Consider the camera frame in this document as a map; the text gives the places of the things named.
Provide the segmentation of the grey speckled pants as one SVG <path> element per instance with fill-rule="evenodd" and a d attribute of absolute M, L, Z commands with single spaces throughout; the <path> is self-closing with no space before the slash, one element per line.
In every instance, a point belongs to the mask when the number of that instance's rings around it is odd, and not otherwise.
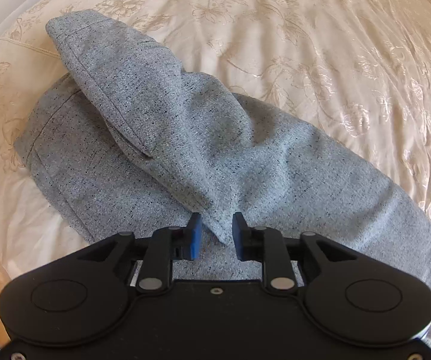
<path fill-rule="evenodd" d="M 232 217 L 285 236 L 313 231 L 431 289 L 431 220 L 386 175 L 312 124 L 215 77 L 186 72 L 155 39 L 94 10 L 51 19 L 67 74 L 37 102 L 15 149 L 87 242 L 204 223 L 189 279 L 251 279 Z M 427 337 L 431 340 L 431 327 Z"/>

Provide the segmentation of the cream embroidered bedspread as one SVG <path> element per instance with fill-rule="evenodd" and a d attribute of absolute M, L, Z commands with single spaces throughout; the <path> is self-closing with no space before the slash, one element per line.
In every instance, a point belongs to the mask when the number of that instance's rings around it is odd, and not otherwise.
<path fill-rule="evenodd" d="M 428 0 L 28 0 L 0 26 L 0 291 L 84 246 L 14 143 L 66 71 L 47 21 L 85 9 L 148 33 L 190 71 L 320 128 L 431 219 Z"/>

